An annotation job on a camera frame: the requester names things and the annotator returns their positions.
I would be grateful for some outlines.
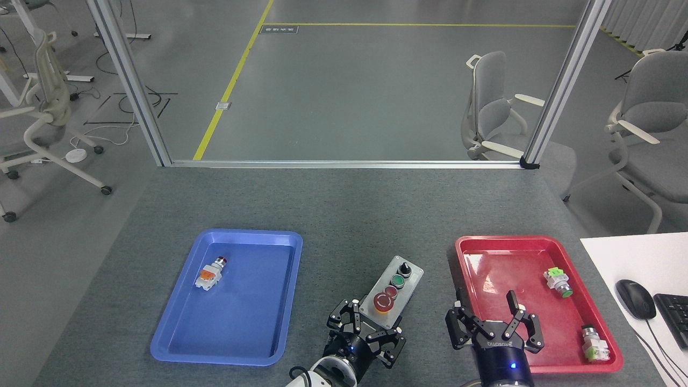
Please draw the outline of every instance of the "black selector switch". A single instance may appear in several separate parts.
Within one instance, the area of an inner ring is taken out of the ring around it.
[[[411,267],[409,266],[409,264],[404,262],[399,266],[399,269],[396,272],[399,273],[402,277],[408,278],[411,276]]]

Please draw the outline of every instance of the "gray table surface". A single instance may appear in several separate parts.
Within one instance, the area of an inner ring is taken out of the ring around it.
[[[453,243],[466,235],[558,239],[621,348],[617,373],[535,375],[538,386],[661,385],[568,217],[538,171],[159,169],[35,385],[284,386],[291,367],[320,358],[327,314],[343,298],[368,292],[396,254],[425,270],[401,323],[407,344],[391,370],[374,362],[361,385],[460,385],[477,370],[470,349],[451,348],[444,315],[455,299]],[[272,366],[169,363],[150,355],[191,245],[210,228],[303,236],[286,351]]]

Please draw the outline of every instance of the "green push button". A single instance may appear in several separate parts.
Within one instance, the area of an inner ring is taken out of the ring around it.
[[[394,286],[397,289],[401,289],[404,287],[404,277],[401,275],[395,274],[391,277],[391,280],[389,281],[389,284]]]

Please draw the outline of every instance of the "metal plate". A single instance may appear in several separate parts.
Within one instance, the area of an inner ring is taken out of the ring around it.
[[[261,34],[298,34],[297,25],[264,25],[260,29]]]
[[[397,274],[397,269],[404,262],[411,267],[411,275],[408,278],[405,278],[404,286],[401,289],[398,289],[398,294],[394,300],[394,306],[392,309],[386,313],[380,313],[377,311],[377,309],[375,309],[375,306],[373,305],[373,299],[375,298],[376,294],[383,292],[385,288],[389,286],[389,281],[391,280],[392,276]],[[401,312],[404,310],[404,307],[406,307],[406,304],[411,299],[413,291],[415,291],[416,286],[420,282],[420,278],[422,276],[423,269],[412,264],[410,261],[400,257],[399,255],[395,255],[383,274],[380,276],[380,279],[378,279],[377,283],[375,283],[375,286],[370,289],[370,292],[368,292],[363,301],[361,301],[361,307],[359,308],[359,311],[361,314],[367,316],[375,323],[384,326],[386,329],[390,329]]]

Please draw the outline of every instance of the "control box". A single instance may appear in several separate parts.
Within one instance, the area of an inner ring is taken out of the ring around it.
[[[423,269],[395,255],[358,310],[373,322],[391,329],[422,276]]]

